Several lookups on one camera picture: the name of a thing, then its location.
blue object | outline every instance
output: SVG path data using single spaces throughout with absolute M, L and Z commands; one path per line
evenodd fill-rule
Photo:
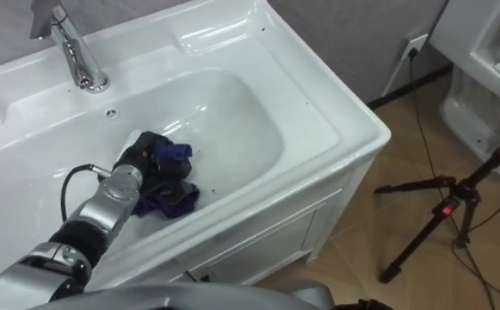
M 183 161 L 192 157 L 192 147 L 185 144 L 155 143 L 154 157 L 157 161 L 164 159 Z
M 194 211 L 200 190 L 184 181 L 162 182 L 140 198 L 132 214 L 139 218 L 159 210 L 169 219 L 176 219 Z

white toilet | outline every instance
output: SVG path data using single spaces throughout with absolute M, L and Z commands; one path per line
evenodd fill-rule
M 485 161 L 500 146 L 500 0 L 451 0 L 430 43 L 454 63 L 443 120 Z

drain hole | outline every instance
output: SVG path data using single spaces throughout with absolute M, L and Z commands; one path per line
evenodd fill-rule
M 106 112 L 104 112 L 104 115 L 108 117 L 110 120 L 116 119 L 118 116 L 120 116 L 120 112 L 118 112 L 114 108 L 107 109 Z

sink basin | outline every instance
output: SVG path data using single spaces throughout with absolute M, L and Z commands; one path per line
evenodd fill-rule
M 133 130 L 192 145 L 188 180 L 201 198 L 178 220 L 132 217 L 91 288 L 145 272 L 389 139 L 263 0 L 196 0 L 86 40 L 112 81 L 99 95 L 74 87 L 56 47 L 0 65 L 0 271 L 59 228 L 65 174 L 110 168 Z M 68 213 L 96 185 L 76 175 Z

chrome faucet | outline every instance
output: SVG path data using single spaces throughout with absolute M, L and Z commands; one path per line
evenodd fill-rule
M 110 85 L 108 76 L 96 63 L 60 0 L 32 0 L 32 11 L 30 39 L 51 35 L 66 57 L 74 83 L 92 94 L 106 90 Z

